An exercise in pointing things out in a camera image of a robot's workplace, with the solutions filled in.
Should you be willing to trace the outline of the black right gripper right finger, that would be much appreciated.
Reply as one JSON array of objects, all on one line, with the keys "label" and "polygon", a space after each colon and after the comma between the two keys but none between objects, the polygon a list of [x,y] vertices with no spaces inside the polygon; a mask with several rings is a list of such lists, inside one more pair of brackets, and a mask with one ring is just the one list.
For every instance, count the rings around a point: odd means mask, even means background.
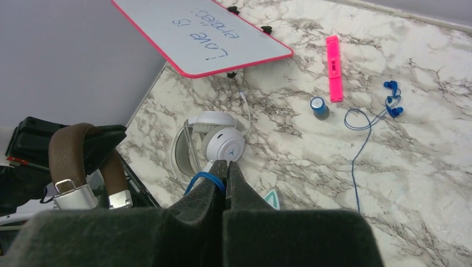
[{"label": "black right gripper right finger", "polygon": [[224,266],[383,266],[373,232],[357,212],[276,210],[228,167]]}]

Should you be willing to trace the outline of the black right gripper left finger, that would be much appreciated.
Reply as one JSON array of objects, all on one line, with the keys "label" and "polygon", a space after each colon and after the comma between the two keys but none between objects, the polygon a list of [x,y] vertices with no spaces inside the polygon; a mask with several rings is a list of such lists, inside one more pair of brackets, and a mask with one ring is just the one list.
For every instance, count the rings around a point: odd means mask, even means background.
[{"label": "black right gripper left finger", "polygon": [[197,174],[161,207],[45,211],[29,220],[4,266],[219,266],[227,163]]}]

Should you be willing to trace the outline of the brown over-ear headphones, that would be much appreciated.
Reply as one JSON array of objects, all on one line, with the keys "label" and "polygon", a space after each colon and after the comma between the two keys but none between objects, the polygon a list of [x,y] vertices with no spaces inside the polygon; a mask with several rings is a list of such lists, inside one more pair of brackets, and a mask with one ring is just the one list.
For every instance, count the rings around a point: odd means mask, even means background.
[{"label": "brown over-ear headphones", "polygon": [[94,126],[78,123],[57,130],[48,145],[48,165],[57,191],[53,198],[60,210],[91,210],[98,206],[87,181],[99,170],[104,181],[109,209],[133,206],[121,157],[116,146],[124,139],[122,125]]}]

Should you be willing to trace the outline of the teal cat-ear headphones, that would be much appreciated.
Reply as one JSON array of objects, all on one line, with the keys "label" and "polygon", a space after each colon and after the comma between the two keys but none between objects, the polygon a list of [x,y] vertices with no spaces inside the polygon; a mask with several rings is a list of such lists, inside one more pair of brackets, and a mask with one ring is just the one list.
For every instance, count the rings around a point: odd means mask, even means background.
[{"label": "teal cat-ear headphones", "polygon": [[264,197],[264,201],[276,210],[280,210],[281,208],[279,197],[275,189],[272,189],[266,194],[266,196]]}]

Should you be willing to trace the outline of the white grey over-ear headphones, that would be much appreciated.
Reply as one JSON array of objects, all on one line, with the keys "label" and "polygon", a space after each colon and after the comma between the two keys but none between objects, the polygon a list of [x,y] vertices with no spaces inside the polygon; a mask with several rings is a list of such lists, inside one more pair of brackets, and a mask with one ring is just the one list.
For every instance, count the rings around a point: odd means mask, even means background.
[{"label": "white grey over-ear headphones", "polygon": [[217,160],[230,163],[240,159],[245,138],[251,131],[252,117],[244,92],[240,91],[239,95],[247,108],[247,125],[219,111],[203,111],[184,121],[171,143],[170,169],[174,178],[208,172]]}]

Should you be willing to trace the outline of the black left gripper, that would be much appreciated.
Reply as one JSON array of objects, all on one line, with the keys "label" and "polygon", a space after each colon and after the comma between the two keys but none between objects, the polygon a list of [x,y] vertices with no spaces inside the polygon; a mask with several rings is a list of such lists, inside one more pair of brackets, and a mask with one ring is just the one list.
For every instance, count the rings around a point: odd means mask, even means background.
[{"label": "black left gripper", "polygon": [[[46,197],[52,182],[49,171],[48,147],[55,132],[64,128],[59,123],[26,117],[7,134],[9,142],[3,150],[7,163],[1,166],[1,215],[14,214],[31,200]],[[85,137],[83,162],[90,175],[112,155],[126,137],[123,125],[98,126]]]}]

